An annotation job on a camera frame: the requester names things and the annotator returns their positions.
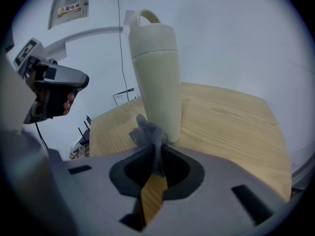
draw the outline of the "cable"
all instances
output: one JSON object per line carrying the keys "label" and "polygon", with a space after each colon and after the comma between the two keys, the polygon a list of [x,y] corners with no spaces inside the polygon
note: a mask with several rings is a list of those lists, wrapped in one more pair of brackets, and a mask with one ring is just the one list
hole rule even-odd
{"label": "cable", "polygon": [[37,128],[37,131],[38,131],[38,134],[39,134],[39,137],[40,137],[41,141],[44,143],[45,147],[48,148],[47,145],[46,145],[46,143],[45,143],[45,141],[44,141],[44,138],[41,136],[41,133],[40,133],[40,131],[39,131],[39,128],[38,128],[37,123],[35,123],[35,125],[36,125],[36,128]]}
{"label": "cable", "polygon": [[119,17],[119,43],[120,43],[120,54],[121,54],[121,56],[122,56],[122,72],[123,72],[123,77],[124,77],[125,86],[126,86],[127,99],[128,99],[128,101],[129,101],[127,83],[126,83],[126,79],[125,79],[125,75],[124,75],[122,39],[121,39],[121,36],[120,36],[120,8],[119,8],[119,0],[118,0],[118,17]]}

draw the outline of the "light wood surface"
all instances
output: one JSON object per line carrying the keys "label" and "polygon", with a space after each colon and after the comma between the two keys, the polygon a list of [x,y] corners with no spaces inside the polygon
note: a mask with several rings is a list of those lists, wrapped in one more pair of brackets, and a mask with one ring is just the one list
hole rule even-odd
{"label": "light wood surface", "polygon": [[[182,83],[182,133],[175,145],[229,159],[272,187],[284,201],[291,193],[290,159],[279,125],[267,103],[255,96],[217,87]],[[90,155],[136,147],[129,132],[145,115],[141,98],[95,118]],[[149,222],[162,205],[166,180],[151,176],[142,190]]]}

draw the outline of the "black rectangular slot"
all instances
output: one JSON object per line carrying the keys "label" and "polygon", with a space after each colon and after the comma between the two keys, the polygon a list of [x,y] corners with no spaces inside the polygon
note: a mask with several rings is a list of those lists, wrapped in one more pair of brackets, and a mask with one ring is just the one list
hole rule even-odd
{"label": "black rectangular slot", "polygon": [[91,169],[91,166],[89,166],[89,165],[82,165],[82,166],[79,166],[79,167],[68,169],[68,171],[69,171],[69,173],[71,175],[73,175],[73,174],[77,174],[77,173],[80,173],[80,172],[88,171],[90,169]]}
{"label": "black rectangular slot", "polygon": [[246,185],[235,186],[232,191],[257,225],[273,215],[273,212]]}

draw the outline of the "sign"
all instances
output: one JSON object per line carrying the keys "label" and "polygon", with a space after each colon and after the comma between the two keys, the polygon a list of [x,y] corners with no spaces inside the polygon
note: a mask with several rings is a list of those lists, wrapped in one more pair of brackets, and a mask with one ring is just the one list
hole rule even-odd
{"label": "sign", "polygon": [[58,9],[58,17],[81,10],[81,3],[75,3]]}

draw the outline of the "white wall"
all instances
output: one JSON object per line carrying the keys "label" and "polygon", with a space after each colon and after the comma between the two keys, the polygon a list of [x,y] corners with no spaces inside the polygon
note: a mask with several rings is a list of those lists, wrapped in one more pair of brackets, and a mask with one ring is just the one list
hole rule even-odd
{"label": "white wall", "polygon": [[287,0],[124,1],[174,27],[183,82],[267,101],[296,162],[293,171],[315,151],[314,43]]}
{"label": "white wall", "polygon": [[28,0],[16,15],[13,24],[15,46],[8,57],[13,60],[21,48],[34,37],[44,47],[71,34],[96,28],[118,26],[117,0],[89,0],[89,16],[60,24],[48,30],[53,0]]}
{"label": "white wall", "polygon": [[[97,117],[116,107],[115,93],[126,89],[118,33],[108,33],[80,38],[66,43],[67,58],[73,68],[90,78],[82,92],[82,100],[92,117]],[[131,65],[130,53],[124,52],[124,74],[128,88],[137,87]]]}
{"label": "white wall", "polygon": [[[90,0],[87,18],[48,31],[52,1],[31,0],[17,16],[11,60],[31,37],[45,47],[72,31],[118,26],[117,0]],[[293,171],[315,151],[314,43],[287,0],[121,0],[121,22],[126,9],[143,8],[174,27],[183,82],[229,88],[265,99],[283,131],[295,163]],[[124,27],[124,71],[128,87],[135,87],[128,32]],[[73,40],[66,43],[66,51],[68,66],[91,78],[80,92],[91,116],[114,108],[111,94],[125,87],[118,34]]]}

